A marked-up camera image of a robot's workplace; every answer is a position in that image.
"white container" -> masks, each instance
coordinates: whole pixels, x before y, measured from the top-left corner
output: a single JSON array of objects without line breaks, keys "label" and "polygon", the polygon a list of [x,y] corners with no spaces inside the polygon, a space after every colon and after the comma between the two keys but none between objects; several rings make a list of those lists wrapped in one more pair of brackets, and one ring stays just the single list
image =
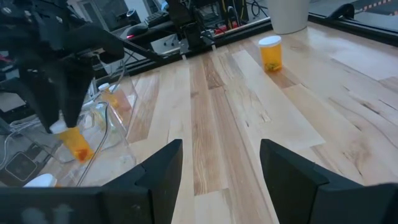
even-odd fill
[{"label": "white container", "polygon": [[290,34],[306,28],[310,0],[268,0],[272,27],[277,34]]}]

